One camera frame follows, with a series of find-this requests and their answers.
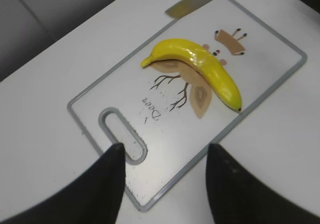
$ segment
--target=white table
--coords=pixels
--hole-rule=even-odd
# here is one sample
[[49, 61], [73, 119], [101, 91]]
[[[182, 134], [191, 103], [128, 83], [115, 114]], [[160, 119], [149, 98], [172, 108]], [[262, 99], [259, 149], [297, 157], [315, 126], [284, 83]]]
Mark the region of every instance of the white table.
[[[170, 22], [179, 0], [116, 0], [0, 83], [0, 220], [78, 177], [98, 155], [67, 102]], [[237, 0], [308, 55], [221, 144], [281, 195], [320, 216], [320, 14], [298, 0]], [[118, 223], [211, 224], [203, 159], [146, 213]]]

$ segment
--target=cutting board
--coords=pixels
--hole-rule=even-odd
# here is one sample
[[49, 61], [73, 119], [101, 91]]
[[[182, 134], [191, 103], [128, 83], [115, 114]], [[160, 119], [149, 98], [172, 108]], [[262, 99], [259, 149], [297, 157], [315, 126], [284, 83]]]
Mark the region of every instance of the cutting board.
[[[241, 92], [241, 112], [229, 109], [184, 63], [140, 67], [158, 42], [171, 38], [196, 42], [216, 55]], [[68, 110], [99, 154], [111, 142], [124, 143], [126, 193], [146, 211], [206, 155], [210, 142], [226, 136], [306, 59], [235, 0], [213, 0], [115, 63]], [[182, 72], [192, 80], [179, 77]]]

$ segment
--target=banana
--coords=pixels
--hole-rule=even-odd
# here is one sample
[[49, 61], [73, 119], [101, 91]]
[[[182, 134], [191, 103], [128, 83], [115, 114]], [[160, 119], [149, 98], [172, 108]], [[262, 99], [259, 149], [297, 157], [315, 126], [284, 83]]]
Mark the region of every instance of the banana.
[[241, 111], [241, 94], [234, 80], [218, 59], [197, 43], [178, 38], [160, 41], [153, 48], [151, 55], [142, 61], [141, 67], [145, 68], [155, 61], [170, 59], [180, 60], [195, 69], [229, 108]]

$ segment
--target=gray floor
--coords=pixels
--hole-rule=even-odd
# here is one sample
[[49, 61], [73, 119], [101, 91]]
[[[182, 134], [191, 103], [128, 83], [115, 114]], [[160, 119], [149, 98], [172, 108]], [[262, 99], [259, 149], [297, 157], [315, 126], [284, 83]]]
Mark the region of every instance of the gray floor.
[[113, 1], [0, 0], [0, 82]]

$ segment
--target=banana tip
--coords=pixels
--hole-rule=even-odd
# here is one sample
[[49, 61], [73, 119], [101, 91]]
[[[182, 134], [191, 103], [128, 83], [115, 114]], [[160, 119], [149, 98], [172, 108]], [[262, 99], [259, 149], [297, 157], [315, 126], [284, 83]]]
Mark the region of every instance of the banana tip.
[[147, 66], [149, 66], [151, 63], [152, 63], [152, 58], [151, 56], [148, 56], [146, 59], [144, 59], [142, 62], [141, 62], [141, 67], [142, 68], [145, 68]]

